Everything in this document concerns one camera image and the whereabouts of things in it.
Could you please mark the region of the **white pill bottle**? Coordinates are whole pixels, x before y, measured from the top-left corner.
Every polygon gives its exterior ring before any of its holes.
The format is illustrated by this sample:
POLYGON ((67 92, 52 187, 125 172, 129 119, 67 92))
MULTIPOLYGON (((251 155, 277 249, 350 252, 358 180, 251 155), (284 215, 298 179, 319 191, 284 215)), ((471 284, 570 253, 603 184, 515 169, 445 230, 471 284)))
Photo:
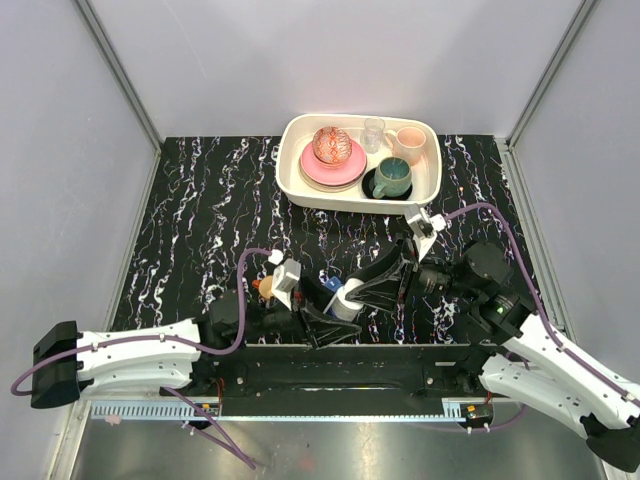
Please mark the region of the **white pill bottle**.
POLYGON ((352 322, 356 319, 364 305, 347 299, 347 295, 364 282, 359 279, 349 279, 339 286, 333 297, 325 307, 323 313, 341 321, 352 322))

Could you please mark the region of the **blue pill organizer box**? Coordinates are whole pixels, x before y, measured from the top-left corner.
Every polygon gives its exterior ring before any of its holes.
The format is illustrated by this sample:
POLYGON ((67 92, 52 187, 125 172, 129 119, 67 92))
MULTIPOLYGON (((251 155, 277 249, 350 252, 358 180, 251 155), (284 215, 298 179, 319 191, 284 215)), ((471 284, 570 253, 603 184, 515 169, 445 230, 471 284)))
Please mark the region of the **blue pill organizer box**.
POLYGON ((337 293, 343 286, 343 282, 337 276, 332 276, 323 283, 323 286, 332 294, 337 293))

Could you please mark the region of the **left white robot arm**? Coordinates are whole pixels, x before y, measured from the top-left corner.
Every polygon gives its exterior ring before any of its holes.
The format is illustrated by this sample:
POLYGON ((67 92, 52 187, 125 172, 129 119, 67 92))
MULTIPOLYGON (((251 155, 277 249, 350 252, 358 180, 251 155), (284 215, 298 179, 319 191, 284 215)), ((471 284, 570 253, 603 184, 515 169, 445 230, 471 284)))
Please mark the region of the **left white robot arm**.
POLYGON ((293 329, 312 347, 322 348, 331 344, 331 330, 338 330, 340 339, 359 332, 354 319, 362 306, 347 296, 362 281, 331 279, 320 289, 303 289, 300 278, 279 274, 263 282, 278 309, 250 313, 245 291, 238 288, 212 303, 207 316, 165 327, 81 332, 73 321, 56 324, 33 348, 33 367, 26 375, 32 381, 32 408, 65 406, 83 391, 185 387, 203 396, 214 388, 216 372, 199 360, 236 352, 247 334, 293 329))

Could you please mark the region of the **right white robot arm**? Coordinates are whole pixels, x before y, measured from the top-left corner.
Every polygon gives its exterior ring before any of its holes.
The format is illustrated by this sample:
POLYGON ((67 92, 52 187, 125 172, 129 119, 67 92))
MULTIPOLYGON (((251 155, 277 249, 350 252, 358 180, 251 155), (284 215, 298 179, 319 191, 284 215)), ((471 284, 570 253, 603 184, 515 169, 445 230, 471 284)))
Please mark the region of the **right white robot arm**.
POLYGON ((444 293, 468 300, 458 324, 498 349, 534 365, 517 366, 500 352, 454 371, 466 396, 482 390, 515 399, 567 426, 602 461, 639 469, 639 386, 607 368, 552 326, 543 308, 508 287, 513 271, 493 244, 474 242, 455 262, 429 258, 402 241, 388 255, 351 275, 350 303, 391 310, 405 297, 444 293))

